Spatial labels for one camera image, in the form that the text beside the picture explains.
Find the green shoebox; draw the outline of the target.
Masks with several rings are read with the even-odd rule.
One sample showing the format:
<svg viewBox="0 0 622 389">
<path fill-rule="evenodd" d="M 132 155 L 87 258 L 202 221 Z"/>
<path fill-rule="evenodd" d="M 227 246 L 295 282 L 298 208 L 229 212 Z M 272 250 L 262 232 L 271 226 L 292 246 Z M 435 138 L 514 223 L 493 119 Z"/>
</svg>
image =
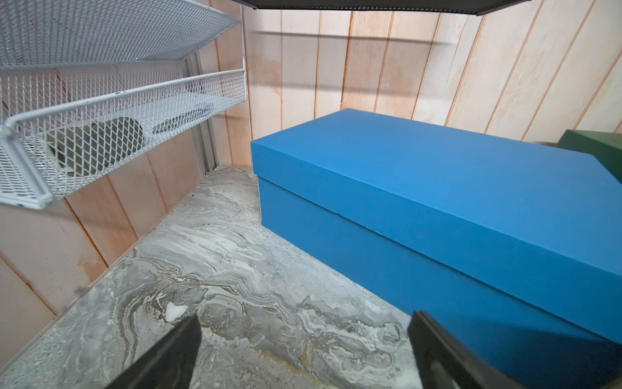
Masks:
<svg viewBox="0 0 622 389">
<path fill-rule="evenodd" d="M 618 133 L 567 130 L 557 147 L 593 155 L 620 182 L 621 137 Z"/>
</svg>

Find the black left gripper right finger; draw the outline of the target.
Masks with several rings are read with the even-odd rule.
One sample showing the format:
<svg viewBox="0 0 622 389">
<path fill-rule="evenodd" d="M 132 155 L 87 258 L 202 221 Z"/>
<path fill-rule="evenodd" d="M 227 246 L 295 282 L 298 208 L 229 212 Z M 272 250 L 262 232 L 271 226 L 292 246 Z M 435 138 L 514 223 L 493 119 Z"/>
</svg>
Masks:
<svg viewBox="0 0 622 389">
<path fill-rule="evenodd" d="M 408 336 L 424 388 L 521 388 L 478 358 L 430 314 L 413 313 Z"/>
</svg>

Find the blue shoebox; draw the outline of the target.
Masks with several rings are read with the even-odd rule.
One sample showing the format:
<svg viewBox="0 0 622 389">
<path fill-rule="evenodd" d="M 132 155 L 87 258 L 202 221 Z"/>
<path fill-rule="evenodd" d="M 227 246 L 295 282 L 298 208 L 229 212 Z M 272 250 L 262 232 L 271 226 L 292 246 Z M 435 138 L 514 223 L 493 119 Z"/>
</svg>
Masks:
<svg viewBox="0 0 622 389">
<path fill-rule="evenodd" d="M 621 374 L 621 184 L 593 156 L 358 110 L 256 139 L 262 224 L 529 388 Z"/>
</svg>

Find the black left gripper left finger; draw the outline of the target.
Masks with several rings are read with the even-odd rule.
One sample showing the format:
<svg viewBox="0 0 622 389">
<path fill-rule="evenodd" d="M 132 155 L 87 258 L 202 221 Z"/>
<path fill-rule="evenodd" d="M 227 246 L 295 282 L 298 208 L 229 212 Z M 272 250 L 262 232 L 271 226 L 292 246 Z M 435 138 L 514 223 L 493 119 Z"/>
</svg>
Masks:
<svg viewBox="0 0 622 389">
<path fill-rule="evenodd" d="M 107 388 L 189 388 L 201 345 L 198 316 L 183 319 Z"/>
</svg>

